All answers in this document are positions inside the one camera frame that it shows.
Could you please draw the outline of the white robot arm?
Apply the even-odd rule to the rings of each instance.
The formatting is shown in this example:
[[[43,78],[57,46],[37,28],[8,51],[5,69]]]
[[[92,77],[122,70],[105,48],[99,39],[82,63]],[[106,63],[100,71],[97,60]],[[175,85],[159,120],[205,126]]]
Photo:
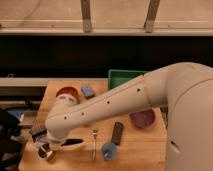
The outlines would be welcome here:
[[[47,115],[50,143],[122,114],[168,108],[165,171],[213,171],[213,67],[181,62],[140,75],[82,104],[59,99]]]

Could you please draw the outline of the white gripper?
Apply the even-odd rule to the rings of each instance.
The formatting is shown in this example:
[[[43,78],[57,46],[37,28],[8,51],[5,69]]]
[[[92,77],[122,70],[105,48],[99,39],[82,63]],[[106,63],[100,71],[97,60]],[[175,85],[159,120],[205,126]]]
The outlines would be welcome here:
[[[56,138],[51,133],[47,133],[48,142],[51,145],[55,145],[55,150],[61,150],[65,146],[72,146],[83,143],[83,139],[67,139],[67,138]]]

